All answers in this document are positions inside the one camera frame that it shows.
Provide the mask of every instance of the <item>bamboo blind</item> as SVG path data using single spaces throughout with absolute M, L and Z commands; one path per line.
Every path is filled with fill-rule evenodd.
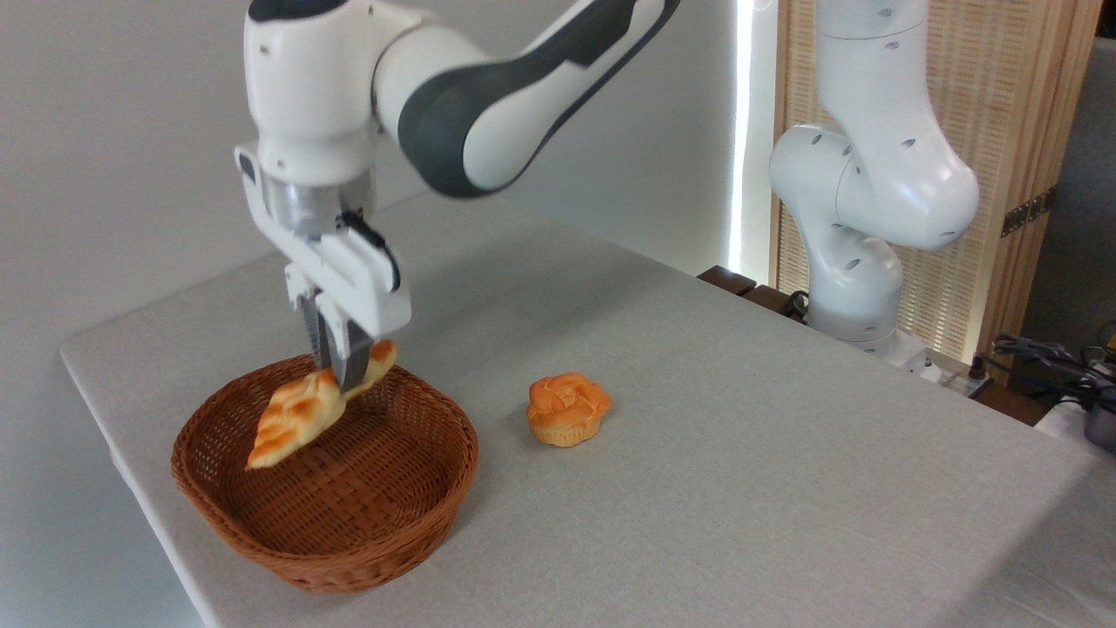
M 927 83 L 939 123 L 977 172 L 980 211 L 940 251 L 896 247 L 905 281 L 898 325 L 968 361 L 1000 331 L 1018 332 L 1045 216 L 1001 238 L 1011 209 L 1051 187 L 1061 167 L 1101 0 L 931 0 Z M 779 134 L 833 123 L 815 87 L 815 0 L 782 3 Z M 807 289 L 793 218 L 776 204 L 772 282 Z

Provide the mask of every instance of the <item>pastry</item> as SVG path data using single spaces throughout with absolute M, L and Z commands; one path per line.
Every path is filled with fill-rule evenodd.
M 547 445 L 573 447 L 596 436 L 613 400 L 581 374 L 542 378 L 531 385 L 527 423 Z
M 373 346 L 364 380 L 345 394 L 337 386 L 333 368 L 314 371 L 277 388 L 260 416 L 256 445 L 248 455 L 248 468 L 275 466 L 329 429 L 345 413 L 349 399 L 384 379 L 395 365 L 397 354 L 398 348 L 389 340 Z

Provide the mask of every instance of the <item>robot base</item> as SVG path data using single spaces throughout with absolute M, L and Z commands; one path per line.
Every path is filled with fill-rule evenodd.
M 930 360 L 926 346 L 902 330 L 895 330 L 879 340 L 848 345 L 934 384 L 942 377 L 942 370 Z

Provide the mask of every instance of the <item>muffin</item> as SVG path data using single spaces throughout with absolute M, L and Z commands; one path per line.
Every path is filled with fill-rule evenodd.
M 527 424 L 535 438 L 547 445 L 573 447 L 600 431 L 600 417 L 613 400 L 599 385 L 581 374 L 542 378 L 531 385 Z

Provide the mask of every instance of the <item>white wall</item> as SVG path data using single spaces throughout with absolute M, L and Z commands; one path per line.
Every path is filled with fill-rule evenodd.
M 416 3 L 494 52 L 567 6 Z M 231 158 L 246 7 L 0 3 L 0 626 L 199 624 L 57 350 L 271 250 Z M 686 271 L 723 261 L 733 15 L 684 0 L 508 195 Z M 379 174 L 386 201 L 420 189 L 393 154 Z

